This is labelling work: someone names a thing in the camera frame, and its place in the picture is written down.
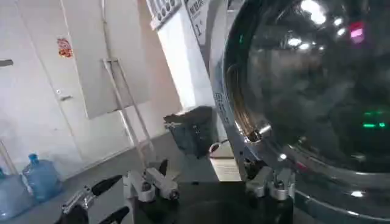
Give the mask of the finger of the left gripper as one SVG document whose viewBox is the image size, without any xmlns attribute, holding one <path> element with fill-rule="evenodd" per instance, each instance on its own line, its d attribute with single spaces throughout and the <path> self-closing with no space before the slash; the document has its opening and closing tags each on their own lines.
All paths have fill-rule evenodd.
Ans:
<svg viewBox="0 0 390 224">
<path fill-rule="evenodd" d="M 77 205 L 88 210 L 97 197 L 110 190 L 121 179 L 122 175 L 115 175 L 101 180 L 92 187 L 85 185 L 63 204 L 62 213 L 69 214 Z"/>
<path fill-rule="evenodd" d="M 122 208 L 116 210 L 109 216 L 107 216 L 103 221 L 101 221 L 99 224 L 121 224 L 124 217 L 130 212 L 130 209 L 128 206 L 123 206 Z"/>
</svg>

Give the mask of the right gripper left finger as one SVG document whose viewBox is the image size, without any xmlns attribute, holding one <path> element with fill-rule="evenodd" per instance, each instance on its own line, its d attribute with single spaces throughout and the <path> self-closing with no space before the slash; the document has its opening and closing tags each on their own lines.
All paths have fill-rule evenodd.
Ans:
<svg viewBox="0 0 390 224">
<path fill-rule="evenodd" d="M 141 202 L 152 202 L 158 196 L 166 200 L 178 200 L 179 185 L 166 176 L 168 160 L 152 163 L 142 172 L 128 171 L 123 176 L 123 194 L 125 199 L 136 198 Z"/>
</svg>

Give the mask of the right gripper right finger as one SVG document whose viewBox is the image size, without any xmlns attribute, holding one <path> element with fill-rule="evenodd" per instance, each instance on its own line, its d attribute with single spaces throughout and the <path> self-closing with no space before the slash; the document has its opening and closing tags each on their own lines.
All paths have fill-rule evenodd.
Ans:
<svg viewBox="0 0 390 224">
<path fill-rule="evenodd" d="M 246 182 L 246 189 L 257 198 L 266 195 L 277 201 L 284 201 L 288 198 L 295 199 L 296 175 L 289 168 L 274 171 L 265 166 L 255 175 L 252 180 Z"/>
</svg>

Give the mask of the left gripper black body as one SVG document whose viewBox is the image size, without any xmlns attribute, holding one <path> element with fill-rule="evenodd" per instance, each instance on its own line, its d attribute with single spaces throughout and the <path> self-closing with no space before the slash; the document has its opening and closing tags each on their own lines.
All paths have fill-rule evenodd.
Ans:
<svg viewBox="0 0 390 224">
<path fill-rule="evenodd" d="M 89 224 L 87 210 L 81 207 L 81 205 L 76 205 L 70 212 L 62 212 L 54 224 Z"/>
</svg>

